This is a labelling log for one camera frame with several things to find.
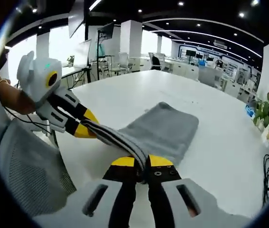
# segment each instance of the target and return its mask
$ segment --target bracelet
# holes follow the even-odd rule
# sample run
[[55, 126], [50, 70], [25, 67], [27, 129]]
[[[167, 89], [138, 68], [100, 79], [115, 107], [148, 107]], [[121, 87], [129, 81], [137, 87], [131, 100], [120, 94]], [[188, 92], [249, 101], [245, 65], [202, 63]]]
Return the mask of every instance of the bracelet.
[[6, 79], [2, 79], [2, 80], [0, 80], [0, 83], [1, 83], [1, 82], [6, 82], [6, 83], [8, 83]]

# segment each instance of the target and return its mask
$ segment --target screw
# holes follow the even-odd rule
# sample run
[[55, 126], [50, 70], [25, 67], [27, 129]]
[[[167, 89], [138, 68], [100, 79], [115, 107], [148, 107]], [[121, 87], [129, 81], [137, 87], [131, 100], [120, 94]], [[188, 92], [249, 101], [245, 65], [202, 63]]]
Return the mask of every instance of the screw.
[[170, 175], [176, 175], [177, 174], [177, 171], [176, 170], [172, 170], [169, 172]]
[[161, 176], [162, 173], [161, 173], [161, 172], [154, 172], [154, 175], [156, 175], [156, 176]]

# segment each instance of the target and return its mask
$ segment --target human arm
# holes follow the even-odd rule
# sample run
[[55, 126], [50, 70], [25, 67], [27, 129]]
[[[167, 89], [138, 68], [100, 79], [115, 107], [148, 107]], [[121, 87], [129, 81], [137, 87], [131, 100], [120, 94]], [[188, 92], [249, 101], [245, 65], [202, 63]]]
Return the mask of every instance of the human arm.
[[11, 86], [9, 82], [9, 80], [0, 82], [0, 102], [2, 106], [20, 114], [34, 112], [34, 102], [23, 91]]

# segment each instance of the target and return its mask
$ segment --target gray mesh fabric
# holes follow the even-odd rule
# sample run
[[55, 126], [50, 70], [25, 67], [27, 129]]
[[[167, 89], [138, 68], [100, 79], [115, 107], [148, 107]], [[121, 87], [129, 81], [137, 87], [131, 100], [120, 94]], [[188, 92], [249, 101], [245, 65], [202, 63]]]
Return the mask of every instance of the gray mesh fabric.
[[14, 119], [0, 142], [0, 172], [21, 207], [31, 216], [65, 206], [73, 185], [59, 150]]

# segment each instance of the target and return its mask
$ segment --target black ceiling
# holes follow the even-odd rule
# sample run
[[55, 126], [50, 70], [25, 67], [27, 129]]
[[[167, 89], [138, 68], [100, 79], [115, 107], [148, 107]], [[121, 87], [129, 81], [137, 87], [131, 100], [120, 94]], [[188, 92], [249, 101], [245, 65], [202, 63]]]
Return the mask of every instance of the black ceiling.
[[[91, 5], [94, 2], [94, 0], [85, 1], [88, 5]], [[90, 24], [103, 25], [112, 22], [113, 19], [117, 20], [117, 24], [129, 19], [141, 22], [165, 19], [162, 21], [151, 22], [151, 24], [165, 30], [187, 30], [222, 37], [239, 43], [258, 54], [263, 55], [263, 47], [269, 43], [269, 0], [260, 0], [259, 5], [255, 7], [250, 5], [252, 0], [181, 1], [184, 2], [184, 6], [182, 7], [178, 5], [179, 0], [102, 0], [91, 12], [92, 17], [90, 18]], [[41, 14], [33, 14], [32, 8], [37, 7], [37, 2], [37, 0], [29, 0], [29, 4], [22, 10], [22, 13], [18, 14], [11, 34], [36, 20], [70, 12], [74, 0], [60, 0], [59, 3], [57, 0], [47, 0], [45, 12]], [[240, 18], [239, 12], [244, 12], [245, 17]], [[264, 43], [244, 32], [225, 25], [199, 20], [166, 20], [168, 18], [195, 18], [221, 22], [247, 31], [263, 40]], [[60, 22], [58, 21], [58, 24], [51, 23], [50, 26], [57, 26], [60, 23], [67, 24], [67, 20], [63, 19]], [[144, 29], [155, 30], [149, 26], [145, 26]], [[213, 41], [217, 39], [197, 34], [180, 32], [172, 33], [183, 40], [190, 40], [203, 44], [212, 45]], [[248, 59], [248, 64], [261, 69], [262, 58], [238, 45], [226, 41], [224, 42], [225, 45], [231, 48], [229, 49], [230, 52]]]

